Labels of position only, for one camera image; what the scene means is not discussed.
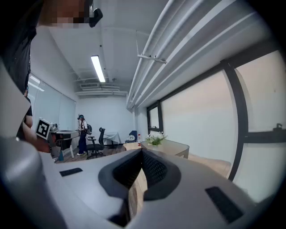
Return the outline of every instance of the fluorescent light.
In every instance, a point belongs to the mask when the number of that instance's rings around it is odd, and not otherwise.
[[[101,66],[100,66],[100,62],[99,62],[98,56],[97,55],[92,56],[91,60],[93,62],[95,71],[97,72],[97,76],[99,78],[99,81],[100,82],[105,82],[105,79],[104,79],[104,76],[103,76],[103,73],[102,73],[102,69],[101,69]]]
[[[42,88],[39,88],[38,86],[36,86],[35,84],[32,84],[30,82],[28,82],[29,85],[31,85],[32,87],[35,87],[36,89],[39,89],[40,91],[45,91]]]
[[[30,79],[36,81],[38,84],[40,83],[40,80],[38,80],[37,78],[35,78],[34,76],[30,76]]]

